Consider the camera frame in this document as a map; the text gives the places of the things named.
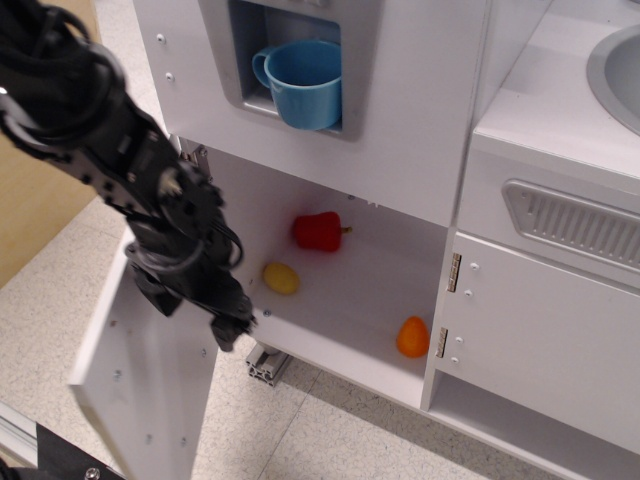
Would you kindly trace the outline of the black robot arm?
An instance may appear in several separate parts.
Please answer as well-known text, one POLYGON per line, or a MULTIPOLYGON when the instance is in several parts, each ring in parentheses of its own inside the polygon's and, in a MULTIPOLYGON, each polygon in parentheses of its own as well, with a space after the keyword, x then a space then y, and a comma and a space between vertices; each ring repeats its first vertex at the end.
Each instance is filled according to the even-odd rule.
POLYGON ((119 63, 68 10, 1 5, 1 130, 26 154, 92 187, 123 215, 126 256, 146 299, 170 316, 183 302, 210 313, 220 349, 252 330, 253 307, 220 191, 184 160, 128 95, 119 63))

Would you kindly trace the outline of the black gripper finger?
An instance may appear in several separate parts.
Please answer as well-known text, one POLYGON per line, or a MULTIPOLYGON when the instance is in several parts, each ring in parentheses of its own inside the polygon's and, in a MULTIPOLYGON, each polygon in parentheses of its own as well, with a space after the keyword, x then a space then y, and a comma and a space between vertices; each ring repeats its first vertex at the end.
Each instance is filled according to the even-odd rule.
POLYGON ((236 340, 250 334, 253 328, 252 320, 237 320, 231 317, 214 317, 210 322, 212 334, 223 352, 232 352, 236 340))
POLYGON ((163 284, 146 271, 135 267, 134 280, 144 297, 164 316, 172 316, 181 303, 163 284))

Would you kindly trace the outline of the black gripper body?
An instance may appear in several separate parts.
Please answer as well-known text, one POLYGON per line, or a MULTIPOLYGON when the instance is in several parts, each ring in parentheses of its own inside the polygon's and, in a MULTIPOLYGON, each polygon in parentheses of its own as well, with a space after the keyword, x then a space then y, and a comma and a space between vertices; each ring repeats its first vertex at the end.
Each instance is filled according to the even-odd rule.
POLYGON ((174 296, 213 315, 252 320, 253 306, 231 270, 243 258, 233 250, 242 245, 235 234, 215 234, 205 240, 182 234, 137 234, 125 248, 133 269, 138 267, 174 296))

